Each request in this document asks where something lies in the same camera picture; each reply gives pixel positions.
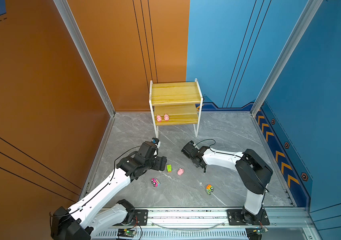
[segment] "shelf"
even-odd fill
[[[169,115],[169,121],[164,120],[165,113]],[[162,117],[161,122],[157,121],[157,115]],[[196,105],[194,103],[156,106],[154,108],[154,118],[156,119],[156,126],[196,124],[198,122]]]
[[[200,101],[197,82],[154,83],[152,85],[152,106],[200,103]]]

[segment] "orange chevron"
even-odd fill
[[[266,137],[265,137],[265,138],[266,138],[266,141],[268,141],[268,136],[269,136],[269,135],[272,135],[272,136],[274,136],[274,134],[273,134],[273,133],[271,133],[271,132],[268,132],[268,131],[267,131],[267,132],[266,132]]]
[[[284,175],[284,167],[289,168],[290,170],[292,170],[291,166],[289,166],[288,164],[282,162],[281,163],[281,173]]]
[[[258,116],[258,125],[260,125],[260,118],[265,118],[264,116]]]
[[[278,156],[286,157],[282,152],[276,151],[276,162],[278,162]]]
[[[293,180],[294,182],[296,182],[298,185],[300,185],[300,183],[298,182],[297,179],[295,179],[294,177],[290,176],[288,174],[288,187],[290,188],[290,180]]]
[[[268,124],[266,124],[266,123],[263,123],[263,124],[261,124],[262,125],[262,129],[261,129],[261,131],[264,133],[264,127],[269,127],[269,125]]]

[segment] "orange wall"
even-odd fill
[[[68,3],[116,111],[148,111],[152,79],[185,81],[188,0]]]
[[[50,239],[49,215],[77,201],[109,115],[49,0],[6,1],[0,22],[0,239]]]

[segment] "gray marble floor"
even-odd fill
[[[220,166],[208,166],[206,173],[196,168],[192,161],[181,153],[182,147],[193,140],[216,140],[214,148],[226,151],[244,151],[247,148],[256,151],[271,167],[268,155],[261,143],[257,129],[251,122],[250,113],[202,113],[198,137],[194,136],[192,125],[162,126],[159,129],[159,156],[166,156],[167,164],[173,171],[168,173],[148,170],[138,180],[122,189],[106,207],[113,206],[118,200],[126,199],[135,207],[192,207],[192,206],[243,206],[246,187],[237,172]],[[113,170],[113,161],[124,151],[138,146],[154,137],[154,128],[150,114],[120,113],[108,139],[101,162],[96,170],[92,189],[100,184]],[[202,142],[201,146],[210,144]],[[184,174],[177,175],[183,168]],[[268,185],[270,193],[264,199],[265,206],[289,206],[287,198],[276,172]],[[158,187],[153,187],[150,180],[157,178]],[[211,184],[215,188],[212,195],[207,195],[205,187]]]

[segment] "pink toy car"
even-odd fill
[[[160,182],[157,180],[157,178],[152,178],[152,184],[154,187],[157,187],[158,185],[160,185]]]

